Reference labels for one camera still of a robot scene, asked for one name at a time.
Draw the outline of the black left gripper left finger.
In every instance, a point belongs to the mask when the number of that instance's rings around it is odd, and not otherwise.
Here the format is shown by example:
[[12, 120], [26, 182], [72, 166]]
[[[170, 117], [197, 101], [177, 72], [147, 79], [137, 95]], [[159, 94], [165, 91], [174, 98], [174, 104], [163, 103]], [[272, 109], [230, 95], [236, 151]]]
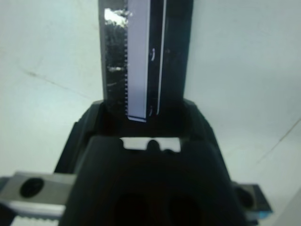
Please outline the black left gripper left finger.
[[79, 170], [90, 138], [100, 132], [99, 120], [103, 110], [103, 101], [95, 101], [74, 123], [55, 167], [55, 173], [71, 174]]

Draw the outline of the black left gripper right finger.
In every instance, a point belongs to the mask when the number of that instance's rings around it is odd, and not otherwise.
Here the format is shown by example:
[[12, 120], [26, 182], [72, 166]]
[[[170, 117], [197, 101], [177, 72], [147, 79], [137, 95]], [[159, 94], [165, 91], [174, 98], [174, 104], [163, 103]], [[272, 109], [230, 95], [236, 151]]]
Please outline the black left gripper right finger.
[[211, 125], [194, 102], [184, 99], [184, 107], [186, 110], [186, 118], [188, 121], [187, 130], [190, 140], [202, 140], [211, 144], [214, 147], [216, 158], [218, 159], [222, 170], [224, 171], [227, 178], [231, 180], [221, 150], [219, 148], [218, 141]]

